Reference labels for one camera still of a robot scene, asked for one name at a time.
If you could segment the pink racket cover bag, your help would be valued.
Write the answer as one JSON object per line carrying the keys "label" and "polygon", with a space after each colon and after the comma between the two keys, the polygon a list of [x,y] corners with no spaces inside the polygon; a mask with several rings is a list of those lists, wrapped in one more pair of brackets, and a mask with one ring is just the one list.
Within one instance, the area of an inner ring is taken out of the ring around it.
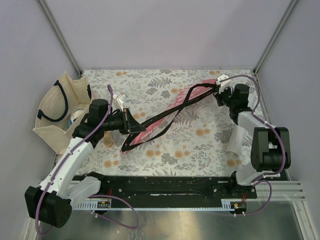
{"label": "pink racket cover bag", "polygon": [[154,133],[154,131],[165,120],[167,120],[169,116],[175,114],[175,116],[177,117],[185,107],[201,101],[209,95],[216,93],[218,90],[219,88],[216,85],[215,79],[201,80],[184,88],[181,92],[178,93],[175,99],[171,101],[171,103],[163,112],[141,123],[141,125],[145,127],[145,131],[140,133],[131,133],[128,135],[128,137],[122,144],[121,152],[123,154],[127,154],[138,146],[163,136],[174,122],[174,118],[161,132],[156,134],[154,137],[151,137],[152,133]]}

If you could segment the white shuttlecock tube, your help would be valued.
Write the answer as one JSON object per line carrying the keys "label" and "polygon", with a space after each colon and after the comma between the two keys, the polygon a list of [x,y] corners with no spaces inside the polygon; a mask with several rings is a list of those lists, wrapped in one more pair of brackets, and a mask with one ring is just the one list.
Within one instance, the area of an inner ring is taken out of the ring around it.
{"label": "white shuttlecock tube", "polygon": [[236,124],[238,114],[241,110],[252,109],[255,103],[255,97],[250,100],[250,87],[239,83],[235,85],[229,103],[229,116],[234,125],[225,154],[230,159],[238,159],[245,135],[247,134],[247,131],[243,127]]}

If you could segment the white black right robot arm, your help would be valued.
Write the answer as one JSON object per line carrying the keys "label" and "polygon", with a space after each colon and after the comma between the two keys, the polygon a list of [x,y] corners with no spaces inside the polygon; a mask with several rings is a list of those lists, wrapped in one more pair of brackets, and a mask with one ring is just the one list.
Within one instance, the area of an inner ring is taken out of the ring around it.
{"label": "white black right robot arm", "polygon": [[239,198],[266,177],[278,177],[291,166],[290,135],[286,127],[276,127],[254,114],[249,103],[249,86],[236,84],[214,95],[218,106],[229,108],[229,117],[235,123],[228,149],[239,150],[244,130],[252,136],[250,163],[234,173],[235,181],[228,184],[228,194]]}

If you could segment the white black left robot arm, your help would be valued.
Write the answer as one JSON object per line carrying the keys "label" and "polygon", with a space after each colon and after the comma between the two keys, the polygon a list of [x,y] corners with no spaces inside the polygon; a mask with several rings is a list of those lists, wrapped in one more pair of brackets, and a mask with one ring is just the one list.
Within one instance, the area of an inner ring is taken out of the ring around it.
{"label": "white black left robot arm", "polygon": [[37,186],[24,193],[29,217],[56,228],[63,227],[72,210],[95,195],[107,195],[109,186],[104,177],[91,173],[78,184],[70,186],[84,160],[93,152],[105,132],[119,131],[123,135],[141,133],[146,128],[135,120],[128,108],[112,112],[111,103],[95,99],[75,128],[61,160]]}

